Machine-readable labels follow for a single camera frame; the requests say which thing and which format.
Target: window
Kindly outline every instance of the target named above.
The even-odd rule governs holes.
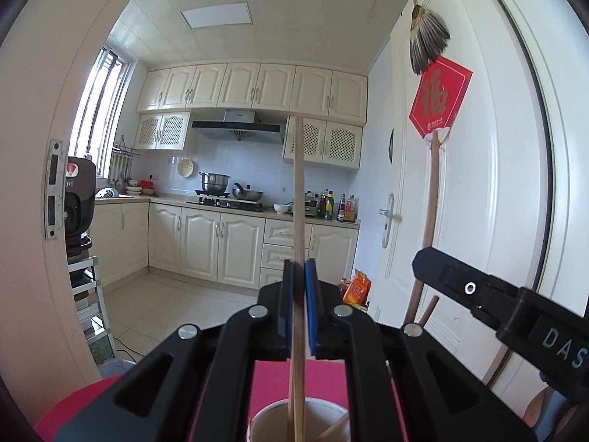
[[[129,63],[109,46],[100,50],[86,81],[74,119],[69,156],[91,159],[96,176],[107,177],[115,132],[115,117]]]

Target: range hood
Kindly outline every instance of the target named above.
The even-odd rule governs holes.
[[[193,128],[211,140],[252,141],[257,143],[282,144],[285,140],[285,125],[261,122],[255,111],[226,109],[223,120],[206,119],[193,121]]]

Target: floor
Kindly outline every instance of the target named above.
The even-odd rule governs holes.
[[[154,273],[144,274],[104,297],[117,357],[137,362],[184,323],[205,329],[255,304],[256,298],[218,291]]]

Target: metal rivet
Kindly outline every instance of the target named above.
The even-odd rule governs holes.
[[[252,306],[248,312],[254,319],[265,318],[268,315],[268,309],[260,305]]]
[[[180,339],[192,339],[198,334],[198,327],[194,324],[184,324],[178,329],[178,337]]]
[[[409,337],[419,337],[423,334],[423,327],[414,322],[410,322],[409,324],[405,324],[403,332]]]
[[[346,318],[351,316],[352,312],[352,307],[348,306],[347,304],[339,304],[334,307],[334,314],[339,318]]]
[[[464,292],[469,296],[476,291],[476,284],[473,282],[469,282],[466,286],[464,286]]]

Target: stainless steel pot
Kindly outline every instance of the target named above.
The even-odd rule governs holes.
[[[249,184],[245,189],[239,183],[235,183],[235,186],[237,187],[232,190],[235,199],[241,199],[242,201],[259,201],[261,197],[264,196],[262,191],[252,191]]]
[[[202,190],[209,194],[221,195],[227,191],[229,178],[226,174],[216,172],[200,172],[202,176]]]

